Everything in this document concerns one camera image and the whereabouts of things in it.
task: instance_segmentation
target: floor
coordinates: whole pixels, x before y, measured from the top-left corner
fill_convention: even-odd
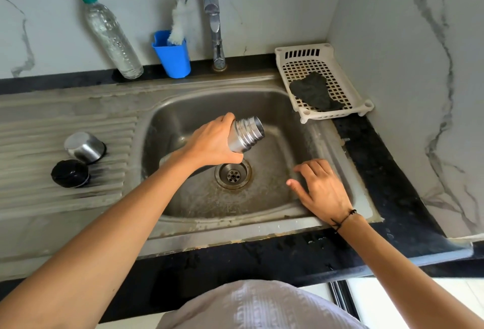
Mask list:
[[[484,279],[434,279],[476,314],[484,318]],[[360,320],[371,329],[407,329],[402,316],[376,278],[348,281]]]
[[[314,284],[301,287],[301,289],[333,302],[328,283]],[[155,329],[163,314],[164,313],[111,321],[109,323],[99,324],[96,329]]]

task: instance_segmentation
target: hand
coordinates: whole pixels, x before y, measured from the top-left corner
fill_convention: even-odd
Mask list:
[[[232,152],[227,142],[228,133],[234,120],[234,114],[227,113],[202,125],[194,131],[187,144],[174,153],[190,158],[197,168],[221,163],[242,162],[244,155]]]
[[[302,205],[330,225],[340,223],[353,209],[345,187],[328,161],[315,159],[294,167],[306,179],[309,194],[301,184],[289,179],[286,184],[297,194]]]

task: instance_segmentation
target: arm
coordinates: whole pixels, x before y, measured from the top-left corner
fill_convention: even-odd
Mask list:
[[[239,163],[227,145],[233,114],[187,145],[0,302],[0,327],[95,327],[173,194],[197,168]]]
[[[309,194],[296,180],[287,185],[317,217],[336,227],[353,209],[341,181],[326,160],[295,167],[306,179]],[[361,256],[410,328],[478,328],[484,321],[412,264],[355,213],[338,233]]]

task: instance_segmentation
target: faucet spout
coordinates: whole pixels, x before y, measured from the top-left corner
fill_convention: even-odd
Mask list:
[[[209,16],[212,50],[214,52],[214,70],[222,72],[227,69],[222,34],[220,32],[220,6],[218,0],[203,0],[203,10]]]

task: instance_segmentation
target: person's left arm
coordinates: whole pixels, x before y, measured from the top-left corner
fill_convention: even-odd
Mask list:
[[[94,220],[0,302],[0,327],[95,327],[173,194],[197,168],[239,163],[234,116],[205,124],[163,166]]]

